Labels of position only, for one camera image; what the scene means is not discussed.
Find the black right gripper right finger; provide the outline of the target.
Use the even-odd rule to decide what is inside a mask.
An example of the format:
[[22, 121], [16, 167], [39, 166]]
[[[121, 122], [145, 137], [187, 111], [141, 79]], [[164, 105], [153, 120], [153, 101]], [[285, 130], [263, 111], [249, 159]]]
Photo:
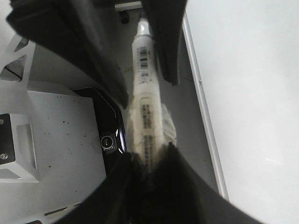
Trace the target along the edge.
[[214, 191], [169, 143], [154, 172], [162, 224], [257, 224]]

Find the black glossy robot base housing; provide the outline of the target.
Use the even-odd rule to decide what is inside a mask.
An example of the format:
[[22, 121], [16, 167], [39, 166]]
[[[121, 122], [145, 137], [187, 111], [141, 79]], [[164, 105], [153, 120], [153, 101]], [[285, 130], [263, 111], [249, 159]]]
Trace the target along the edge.
[[74, 90], [81, 97], [91, 98], [99, 133], [106, 174], [115, 167], [127, 151], [125, 127], [119, 106], [102, 90], [85, 87]]

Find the white robot base platform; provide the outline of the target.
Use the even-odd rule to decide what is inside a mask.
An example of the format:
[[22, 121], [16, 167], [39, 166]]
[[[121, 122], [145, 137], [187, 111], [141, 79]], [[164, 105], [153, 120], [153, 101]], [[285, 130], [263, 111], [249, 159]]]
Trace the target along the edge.
[[89, 78], [11, 30], [0, 33], [0, 221], [50, 224], [105, 178]]

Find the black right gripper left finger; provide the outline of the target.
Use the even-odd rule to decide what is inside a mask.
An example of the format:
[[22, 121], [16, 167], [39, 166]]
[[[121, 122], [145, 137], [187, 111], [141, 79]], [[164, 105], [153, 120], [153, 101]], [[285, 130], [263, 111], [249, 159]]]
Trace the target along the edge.
[[143, 175], [140, 156], [124, 153], [103, 183], [56, 224], [130, 224], [138, 182]]

